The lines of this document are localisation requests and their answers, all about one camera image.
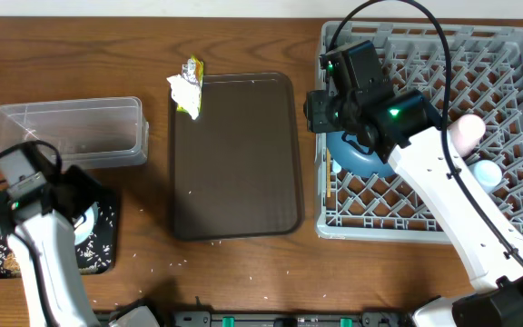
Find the light blue plastic spoon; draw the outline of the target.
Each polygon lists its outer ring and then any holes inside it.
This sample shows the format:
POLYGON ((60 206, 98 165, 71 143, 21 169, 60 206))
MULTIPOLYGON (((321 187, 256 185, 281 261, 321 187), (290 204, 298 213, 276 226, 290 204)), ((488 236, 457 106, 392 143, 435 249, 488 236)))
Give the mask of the light blue plastic spoon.
POLYGON ((333 160, 331 163, 331 169, 334 173, 340 173, 341 166, 335 160, 333 160))

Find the light blue cup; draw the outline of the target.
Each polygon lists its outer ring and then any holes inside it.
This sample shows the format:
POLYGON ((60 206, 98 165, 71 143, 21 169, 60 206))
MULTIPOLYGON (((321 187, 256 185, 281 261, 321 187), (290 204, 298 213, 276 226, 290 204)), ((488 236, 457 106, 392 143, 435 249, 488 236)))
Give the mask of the light blue cup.
POLYGON ((486 193, 494 191, 503 177, 499 166, 489 160, 480 160, 470 165, 469 170, 486 193))

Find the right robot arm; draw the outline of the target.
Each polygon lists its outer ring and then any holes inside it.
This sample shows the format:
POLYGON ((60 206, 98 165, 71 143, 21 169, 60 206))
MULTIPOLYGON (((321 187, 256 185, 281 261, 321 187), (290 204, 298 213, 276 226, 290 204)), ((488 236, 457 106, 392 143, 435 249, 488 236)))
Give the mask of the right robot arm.
POLYGON ((422 305, 412 324, 523 326, 523 235, 461 160, 446 116, 419 91, 395 94, 370 41, 330 49, 319 63, 327 86, 307 94, 309 130, 339 133, 388 164, 439 222, 475 291, 422 305))

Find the silver foil wrapper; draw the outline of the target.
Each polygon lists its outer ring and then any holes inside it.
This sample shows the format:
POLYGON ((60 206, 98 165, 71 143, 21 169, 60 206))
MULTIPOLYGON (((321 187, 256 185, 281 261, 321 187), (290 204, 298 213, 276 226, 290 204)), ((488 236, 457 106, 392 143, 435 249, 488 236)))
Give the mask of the silver foil wrapper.
POLYGON ((181 75, 185 79, 199 80, 202 87, 204 63, 196 56, 192 55, 182 67, 181 75))

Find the light blue rice bowl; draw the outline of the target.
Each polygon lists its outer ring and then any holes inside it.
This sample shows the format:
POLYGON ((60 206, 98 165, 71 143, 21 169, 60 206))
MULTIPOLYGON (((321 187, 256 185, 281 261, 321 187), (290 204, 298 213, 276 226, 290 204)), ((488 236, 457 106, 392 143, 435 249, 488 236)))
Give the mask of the light blue rice bowl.
POLYGON ((74 244, 83 243, 92 233, 98 220, 98 203, 93 203, 74 224, 74 244))

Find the dark blue plate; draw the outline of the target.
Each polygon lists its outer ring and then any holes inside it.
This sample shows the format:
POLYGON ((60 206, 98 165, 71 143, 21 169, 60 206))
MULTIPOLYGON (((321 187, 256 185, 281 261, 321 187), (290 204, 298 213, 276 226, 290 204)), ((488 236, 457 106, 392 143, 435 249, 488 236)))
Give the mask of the dark blue plate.
POLYGON ((343 132, 326 134, 326 146, 331 154, 331 160, 335 160, 341 171, 352 173, 358 177, 372 177, 376 174, 380 178, 390 177, 395 174, 393 169, 383 163, 375 154, 362 154, 351 144, 342 140, 343 132))

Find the pink cup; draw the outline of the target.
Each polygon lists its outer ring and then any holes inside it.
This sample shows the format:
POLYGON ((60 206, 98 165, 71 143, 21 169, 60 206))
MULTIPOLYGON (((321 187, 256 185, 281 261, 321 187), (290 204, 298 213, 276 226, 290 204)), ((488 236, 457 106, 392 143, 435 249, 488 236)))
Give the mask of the pink cup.
POLYGON ((475 114, 464 114, 448 127, 449 139, 457 154, 469 155, 486 132, 486 124, 475 114))

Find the white paper napkin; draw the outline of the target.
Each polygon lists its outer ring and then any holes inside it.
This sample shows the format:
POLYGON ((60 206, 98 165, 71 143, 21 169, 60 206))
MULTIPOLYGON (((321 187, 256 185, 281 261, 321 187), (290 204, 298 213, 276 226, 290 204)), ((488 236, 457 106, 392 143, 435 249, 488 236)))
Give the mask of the white paper napkin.
POLYGON ((202 87, 199 80, 185 79, 177 74, 168 77, 167 82, 171 87, 172 99, 177 104, 177 111, 196 120, 201 110, 202 87))

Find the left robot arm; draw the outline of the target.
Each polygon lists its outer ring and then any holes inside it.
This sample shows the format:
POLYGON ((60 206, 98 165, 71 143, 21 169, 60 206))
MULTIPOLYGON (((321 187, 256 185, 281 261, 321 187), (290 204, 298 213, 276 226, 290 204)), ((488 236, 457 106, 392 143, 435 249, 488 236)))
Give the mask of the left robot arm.
POLYGON ((81 168, 50 161, 41 140, 0 153, 7 187, 0 202, 0 235, 20 266, 33 326, 97 326, 75 254, 74 222, 105 189, 81 168))

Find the wooden chopstick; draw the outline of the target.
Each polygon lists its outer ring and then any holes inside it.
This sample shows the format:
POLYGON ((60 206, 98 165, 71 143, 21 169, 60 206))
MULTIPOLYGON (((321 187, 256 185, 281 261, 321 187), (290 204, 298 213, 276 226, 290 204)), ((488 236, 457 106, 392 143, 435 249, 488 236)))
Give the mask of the wooden chopstick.
POLYGON ((331 154, 328 148, 326 149, 326 196, 331 197, 331 154))

